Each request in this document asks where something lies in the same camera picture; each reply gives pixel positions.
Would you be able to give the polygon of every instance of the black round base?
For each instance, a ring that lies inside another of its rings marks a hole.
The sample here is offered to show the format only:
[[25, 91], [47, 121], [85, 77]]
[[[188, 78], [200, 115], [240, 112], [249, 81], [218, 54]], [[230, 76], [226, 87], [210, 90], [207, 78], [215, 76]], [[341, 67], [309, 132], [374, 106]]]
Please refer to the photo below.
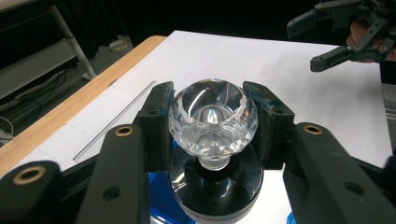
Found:
[[222, 170], [206, 170], [181, 147], [174, 151], [169, 182], [186, 214], [199, 223], [235, 223], [251, 209], [263, 170], [251, 146]]

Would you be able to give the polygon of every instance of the faceted glass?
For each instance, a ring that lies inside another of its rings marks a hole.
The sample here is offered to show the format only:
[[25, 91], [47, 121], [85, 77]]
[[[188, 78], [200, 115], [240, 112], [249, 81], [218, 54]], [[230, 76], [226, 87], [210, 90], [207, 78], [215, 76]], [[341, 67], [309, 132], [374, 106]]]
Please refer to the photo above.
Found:
[[171, 104], [169, 130], [178, 145], [208, 170], [224, 168], [258, 126], [253, 100], [234, 84], [207, 79], [181, 91]]

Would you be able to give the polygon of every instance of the wooden table edge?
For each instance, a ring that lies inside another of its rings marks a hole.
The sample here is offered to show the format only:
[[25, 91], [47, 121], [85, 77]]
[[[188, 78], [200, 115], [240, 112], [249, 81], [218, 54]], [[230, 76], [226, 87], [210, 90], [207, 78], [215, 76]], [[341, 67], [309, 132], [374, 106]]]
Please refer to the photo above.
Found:
[[62, 128], [71, 118], [99, 96], [111, 83], [122, 77], [164, 40], [165, 36], [151, 36], [116, 61], [94, 80], [52, 109], [25, 131], [0, 147], [0, 176]]

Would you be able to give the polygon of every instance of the brass screw hole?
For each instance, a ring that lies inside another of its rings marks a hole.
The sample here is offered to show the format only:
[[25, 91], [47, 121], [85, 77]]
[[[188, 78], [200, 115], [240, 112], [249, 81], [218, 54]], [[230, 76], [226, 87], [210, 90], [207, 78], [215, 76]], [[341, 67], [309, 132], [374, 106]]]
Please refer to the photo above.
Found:
[[314, 125], [305, 125], [304, 131], [306, 133], [312, 133], [312, 134], [323, 134], [323, 131], [319, 127]]
[[46, 173], [46, 168], [42, 165], [26, 168], [14, 176], [15, 185], [25, 185], [35, 182]]
[[120, 127], [116, 130], [116, 136], [124, 137], [128, 136], [129, 134], [133, 133], [134, 129], [131, 127]]

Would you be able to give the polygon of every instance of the crystal glass object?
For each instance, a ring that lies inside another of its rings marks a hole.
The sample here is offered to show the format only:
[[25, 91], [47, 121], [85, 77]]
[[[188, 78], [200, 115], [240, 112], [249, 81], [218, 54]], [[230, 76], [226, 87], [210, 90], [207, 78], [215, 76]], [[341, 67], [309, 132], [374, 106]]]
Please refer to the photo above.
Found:
[[208, 170], [224, 168], [251, 141], [257, 109], [234, 84], [207, 79], [181, 91], [171, 104], [169, 130], [178, 145]]

